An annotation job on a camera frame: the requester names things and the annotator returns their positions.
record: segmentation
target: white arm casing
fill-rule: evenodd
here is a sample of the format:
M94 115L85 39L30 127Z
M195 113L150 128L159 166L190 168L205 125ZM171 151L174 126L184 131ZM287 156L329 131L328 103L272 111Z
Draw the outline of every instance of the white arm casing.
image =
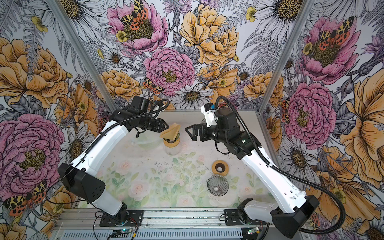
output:
M259 147L259 149L264 157L269 160L269 165L266 165L255 150L251 152L251 156L245 155L242 161L260 178L284 213L295 212L295 207L300 208L306 202L305 191L301 191L287 177L273 170L271 166L275 164L268 157L264 148ZM272 222L270 212L276 208L277 206L274 204L265 204L252 200L245 206L244 210L251 219Z
M115 121L109 121L105 125L104 129L107 129ZM85 156L84 162L81 162L76 168L83 169L85 172L93 177L96 176L102 163L116 144L127 135L128 130L125 126L116 126L106 133L104 137L90 150ZM80 154L76 159L72 161L72 166L76 166L79 161L83 158L85 153ZM93 205L107 212L110 215L116 215L122 206L122 202L114 198L106 189L104 189L101 196L92 202Z

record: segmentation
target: white daisy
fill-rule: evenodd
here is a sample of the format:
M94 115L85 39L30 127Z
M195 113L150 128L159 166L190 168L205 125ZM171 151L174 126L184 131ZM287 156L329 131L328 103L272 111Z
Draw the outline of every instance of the white daisy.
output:
M359 240L384 239L384 220L373 218L369 221L369 229L359 237Z
M60 163L72 162L92 143L95 136L91 133L91 130L89 130L88 133L87 130L88 124L84 124L84 122L80 123L77 132L75 132L72 126L69 127L67 132L69 142L63 142L60 146Z
M311 9L310 15L305 22L305 28L311 30L313 24L319 19L320 14L323 12L324 8L321 3L315 3Z
M48 7L48 0L30 0L29 4L35 10L35 15L43 21L43 25L50 27L56 33L58 39L63 36L57 19ZM105 31L104 23L108 19L104 17L105 8L102 0L60 0L65 12L74 24L80 38L90 43L95 39L102 39L101 33Z
M320 179L312 170L311 165L317 165L318 160L314 155L307 154L307 146L300 139L283 137L278 151L278 158L283 165L284 171L301 179L307 179L310 182L320 184ZM292 179L292 183L299 189L310 189L304 183Z
M131 6L131 0L106 0L106 3L107 3L107 7L113 7L114 5L116 5L116 3L119 6L119 8L122 8L124 3L128 7Z
M209 103L214 93L213 89L202 89L203 84L196 84L193 88L186 85L178 91L175 91L176 95L171 98L173 106L181 109L200 109L206 103Z
M256 32L264 31L263 38L271 33L271 39L284 42L291 32L303 0L257 0L254 17L261 22Z
M119 68L123 63L122 54L117 48L108 49L104 52L104 61L115 68Z
M248 81L255 72L250 67L239 67L237 71L237 75L240 78L240 81Z
M372 11L376 5L377 0L325 0L323 16L329 16L330 21L336 19L339 23L350 16L359 18L364 11Z
M295 65L295 62L296 62L296 56L292 52L287 62L284 65L284 68L283 68L284 73L289 72L291 68Z
M84 88L87 94L92 95L92 93L96 91L96 85L93 83L91 76L83 75L78 80L78 82Z

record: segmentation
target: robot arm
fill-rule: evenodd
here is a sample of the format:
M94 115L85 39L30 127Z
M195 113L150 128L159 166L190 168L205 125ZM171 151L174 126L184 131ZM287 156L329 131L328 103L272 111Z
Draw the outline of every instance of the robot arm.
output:
M287 177L272 169L273 162L267 165L256 153L248 135L240 131L237 119L229 108L214 109L212 103L201 107L206 123L194 124L185 130L193 141L214 140L222 142L228 151L242 160L264 183L277 201L277 204L260 203L253 199L244 200L238 207L242 222L250 219L273 222L276 228L286 237L292 238L301 226L309 219L319 201L315 196L307 196L305 191L297 188ZM253 136L260 152L269 159L265 149Z
M130 106L121 110L116 110L110 117L103 129L111 125L147 112L148 100L135 96ZM168 125L161 118L149 115L128 121L124 124L114 127L105 133L104 137L99 141L94 140L91 150L86 154L83 152L80 156L72 161L71 164L63 163L59 166L58 171L67 190L75 195L86 199L95 207L103 210L116 221L116 225L121 225L126 221L126 205L114 198L106 189L105 183L95 178L102 163L115 145L134 127L143 130L151 130L154 132L162 132L168 129Z

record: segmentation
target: daisy center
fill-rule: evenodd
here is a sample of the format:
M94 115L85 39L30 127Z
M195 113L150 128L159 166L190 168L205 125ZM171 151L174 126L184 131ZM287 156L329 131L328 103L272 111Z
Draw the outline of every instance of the daisy center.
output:
M162 72L163 77L166 78L166 82L173 83L176 81L176 74L174 74L171 70L168 70L168 72Z
M279 2L277 13L283 18L296 18L303 0L282 0Z
M199 97L199 94L197 92L190 92L190 93L187 93L185 95L185 99L187 101L194 101L194 100L197 100L197 98Z
M248 73L242 73L242 74L240 74L240 80L245 80L245 79L247 79L247 77L248 77Z
M376 229L375 227L371 226L367 230L366 233L369 236L369 239L372 239L372 240L384 240L384 235L378 229Z
M287 63L285 64L285 68L286 68L286 69L291 68L292 65L293 65L293 62L292 62L292 60L289 59L289 60L287 61Z
M29 167L40 169L40 166L45 162L46 158L44 151L38 148L33 151L25 152L24 155L25 160L19 163L19 166L25 170L27 170Z
M149 20L145 19L143 20L143 23L140 23L139 29L132 30L131 28L126 27L124 31L126 33L126 37L131 41L140 38L151 39L153 34L153 27L149 23Z
M90 91L91 88L92 88L92 84L91 84L90 82L85 82L85 83L84 83L84 87L85 87L85 89L87 89L88 91Z
M112 61L114 63L119 63L120 62L120 57L119 55L112 55Z
M295 165L298 167L304 167L305 166L305 158L301 152L298 150L293 150L292 152L292 158L295 162Z
M80 154L82 153L82 149L83 145L81 144L80 140L76 139L75 141L73 141L70 149L71 158L75 159L80 156Z
M68 17L74 19L80 15L79 5L74 0L60 0Z
M308 112L304 112L303 108L299 109L299 116L296 118L297 123L300 127L307 126L309 119L308 119Z

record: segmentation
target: black cable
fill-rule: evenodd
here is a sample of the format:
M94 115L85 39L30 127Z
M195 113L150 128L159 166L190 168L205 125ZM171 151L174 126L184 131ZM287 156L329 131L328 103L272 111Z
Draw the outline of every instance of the black cable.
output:
M101 214L101 215L99 215L99 216L96 216L96 213L98 213L98 212L100 212L100 213L103 213L102 211L97 211L97 212L95 212L95 221L93 222L93 235L95 236L95 238L96 238L96 240L99 240L97 237L96 237L96 233L95 233L95 224L96 224L96 220L98 220L99 218L101 218L102 216L103 216L103 214Z
M265 228L265 231L264 231L264 233L263 233L263 236L262 236L259 240L263 240L263 239L265 238L266 234L268 233L269 224L270 224L270 223L267 223L266 228Z
M241 126L243 127L244 131L247 133L253 147L255 148L255 151L257 152L257 154L260 156L260 158L263 160L263 162L265 162L268 166L270 164L270 162L264 157L264 155L261 153L260 149L258 148L251 132L248 130L248 127L245 125L243 119L241 118L240 114L237 112L236 108L233 106L233 104L224 96L219 96L217 99L216 99L216 103L215 103L215 107L217 109L217 106L218 106L218 102L220 101L220 99L223 99L229 106L229 108L235 113L236 115L236 118L238 119L238 121L240 122ZM335 225L331 226L330 228L327 228L327 229L323 229L323 230L310 230L310 229L305 229L305 228L300 228L300 231L301 232L304 232L304 233L309 233L309 234L317 234L317 235L320 235L320 234L328 234L328 233L331 233L331 232L334 232L336 231L337 229L339 229L344 221L345 221L345 208L344 208L344 205L343 203L339 200L339 198L333 194L332 192L330 192L329 190L327 190L326 188L323 188L322 186L319 186L317 184L314 184L312 182L309 182L307 180L304 180L304 179L301 179L299 177L296 177L296 176L293 176L289 173L286 173L284 172L283 170L279 169L278 167L276 167L275 165L272 165L272 166L269 166L271 167L273 170L277 171L278 173L280 173L281 175L284 175L286 177L289 177L291 179L294 179L298 182L301 182L301 183L304 183L306 185L309 185L311 187L314 187L326 194L328 194L336 203L337 205L339 206L339 210L340 210L340 217L338 219L338 221L335 223Z
M48 192L49 190L51 190L51 188L58 182L60 182L61 180L63 180L68 174L70 174L80 163L82 163L82 161L79 161L76 166L74 168L72 168L67 174L64 175L64 177L60 178L59 180L57 180L54 184L52 184L52 186L50 186L47 191L46 191L46 195L45 195L45 199L47 200L47 202L50 202L52 204L62 204L62 203L57 203L57 202L51 202L49 200L49 197L48 197ZM65 204L73 204L73 203L77 203L77 202L86 202L86 200L78 200L78 201L74 201L74 202L67 202Z
M121 125L125 122L128 122L130 120L133 120L133 119L136 119L136 118L142 118L142 117L146 117L146 116L150 116L152 114L155 114L155 113L159 113L161 111L163 111L164 109L166 109L168 106L169 106L169 100L168 99L161 99L160 102L163 102L163 101L167 101L167 103L165 104L165 106L163 106L162 108L159 108L158 110L154 110L154 111L151 111L149 113L143 113L143 114L140 114L140 115L137 115L137 116L133 116L133 117L130 117L130 118L126 118L124 120L121 120L120 122L116 122L112 125L110 125L107 129L105 129L103 132L101 132L97 138L89 145L89 147L87 147L87 149L84 151L85 152L85 155L82 159L85 158L85 156L87 155L87 153L89 153L91 151L91 149L100 141L100 139L102 137L105 136L105 134L110 131L111 129L113 129L114 127L118 126L118 125Z
M220 215L220 217L218 217L218 220L219 220L219 221L225 221L225 214Z

